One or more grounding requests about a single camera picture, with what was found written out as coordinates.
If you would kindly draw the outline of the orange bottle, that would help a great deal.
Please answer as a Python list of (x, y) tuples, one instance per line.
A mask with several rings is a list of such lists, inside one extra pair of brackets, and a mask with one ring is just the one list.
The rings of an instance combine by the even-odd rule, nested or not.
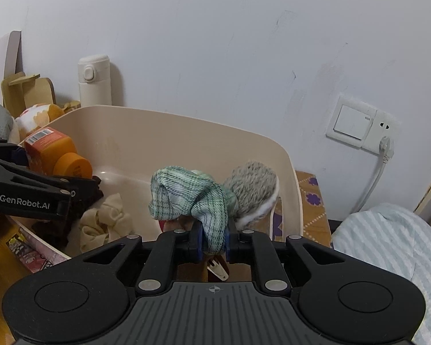
[(91, 179), (93, 176), (91, 163), (78, 154), (73, 139), (51, 127), (28, 136), (23, 147), (34, 172), (71, 178)]

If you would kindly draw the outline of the green plaid scrunchie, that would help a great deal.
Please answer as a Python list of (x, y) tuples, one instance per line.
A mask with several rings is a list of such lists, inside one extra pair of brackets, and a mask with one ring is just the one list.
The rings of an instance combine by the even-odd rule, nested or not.
[(208, 252), (220, 254), (225, 248), (225, 230), (238, 210), (236, 195), (212, 176), (199, 170), (168, 166), (151, 178), (149, 212), (153, 219), (171, 221), (191, 216), (200, 221)]

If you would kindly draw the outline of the cream scrunchie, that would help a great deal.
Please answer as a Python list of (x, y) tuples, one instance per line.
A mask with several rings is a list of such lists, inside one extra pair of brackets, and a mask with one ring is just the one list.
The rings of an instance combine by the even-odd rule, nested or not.
[(92, 251), (129, 234), (133, 234), (133, 222), (124, 212), (119, 193), (108, 196), (99, 208), (86, 210), (79, 223), (81, 253)]

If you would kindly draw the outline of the cartoon character long box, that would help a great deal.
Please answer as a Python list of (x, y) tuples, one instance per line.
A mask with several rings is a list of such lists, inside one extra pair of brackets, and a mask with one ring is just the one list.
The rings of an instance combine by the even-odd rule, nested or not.
[(6, 245), (31, 273), (48, 269), (71, 258), (22, 227), (14, 231)]

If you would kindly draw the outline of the brown hedgehog plush keychain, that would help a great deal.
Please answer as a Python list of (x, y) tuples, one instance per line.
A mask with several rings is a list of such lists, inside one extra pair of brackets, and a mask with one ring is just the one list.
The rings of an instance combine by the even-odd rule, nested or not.
[(236, 200), (230, 217), (239, 231), (251, 228), (265, 217), (279, 197), (279, 177), (257, 161), (234, 168), (223, 187)]

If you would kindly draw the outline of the red white hair clip pouch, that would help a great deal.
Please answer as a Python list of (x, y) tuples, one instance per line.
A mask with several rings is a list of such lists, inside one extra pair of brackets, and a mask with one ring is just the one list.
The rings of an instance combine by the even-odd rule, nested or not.
[(159, 221), (159, 226), (162, 232), (174, 231), (180, 228), (180, 223), (177, 220)]

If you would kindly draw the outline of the orange plush toy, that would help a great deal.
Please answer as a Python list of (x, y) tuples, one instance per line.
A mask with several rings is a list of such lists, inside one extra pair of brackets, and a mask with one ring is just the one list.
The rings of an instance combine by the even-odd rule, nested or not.
[(63, 115), (63, 109), (54, 103), (39, 103), (27, 108), (15, 119), (20, 139), (23, 140)]

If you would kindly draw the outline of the wooden stand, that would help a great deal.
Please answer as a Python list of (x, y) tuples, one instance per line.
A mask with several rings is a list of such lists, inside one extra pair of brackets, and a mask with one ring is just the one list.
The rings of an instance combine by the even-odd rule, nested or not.
[(13, 118), (36, 104), (55, 104), (53, 83), (40, 74), (25, 75), (18, 72), (1, 82), (3, 106)]

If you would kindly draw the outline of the orange patterned cardboard box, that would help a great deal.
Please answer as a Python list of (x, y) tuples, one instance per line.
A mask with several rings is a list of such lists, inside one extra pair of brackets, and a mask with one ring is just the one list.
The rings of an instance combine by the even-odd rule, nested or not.
[[(297, 180), (302, 200), (303, 236), (326, 247), (332, 246), (332, 236), (324, 201), (315, 175), (297, 171)], [(272, 236), (276, 242), (283, 242), (287, 233), (282, 215), (282, 202), (278, 198), (271, 213)]]

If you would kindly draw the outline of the beige plastic storage bin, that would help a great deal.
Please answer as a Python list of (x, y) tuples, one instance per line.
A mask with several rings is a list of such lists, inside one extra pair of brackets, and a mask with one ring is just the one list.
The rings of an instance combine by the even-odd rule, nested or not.
[(282, 236), (302, 234), (303, 207), (288, 153), (275, 141), (225, 125), (184, 116), (114, 106), (80, 108), (49, 125), (69, 135), (101, 178), (105, 196), (120, 194), (144, 241), (161, 233), (149, 215), (152, 174), (170, 165), (201, 170), (218, 183), (235, 167), (262, 162), (279, 177)]

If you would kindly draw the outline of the white thermos bottle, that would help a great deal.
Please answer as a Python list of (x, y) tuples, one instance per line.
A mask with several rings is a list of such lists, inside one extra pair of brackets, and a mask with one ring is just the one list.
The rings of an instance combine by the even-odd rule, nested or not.
[(82, 107), (112, 104), (108, 55), (89, 55), (78, 60), (78, 87)]

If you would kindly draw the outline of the striped light blue blanket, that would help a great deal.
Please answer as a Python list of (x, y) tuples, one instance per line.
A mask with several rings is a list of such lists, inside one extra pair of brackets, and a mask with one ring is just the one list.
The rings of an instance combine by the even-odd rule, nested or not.
[(409, 210), (383, 203), (353, 213), (332, 234), (333, 248), (414, 283), (426, 313), (413, 337), (431, 344), (431, 226)]

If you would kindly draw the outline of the white wall switch socket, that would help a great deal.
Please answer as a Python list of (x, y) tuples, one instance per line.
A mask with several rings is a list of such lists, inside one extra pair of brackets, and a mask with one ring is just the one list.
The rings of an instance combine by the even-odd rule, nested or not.
[(401, 123), (393, 115), (341, 93), (325, 135), (378, 155), (382, 139), (393, 142), (400, 131)]

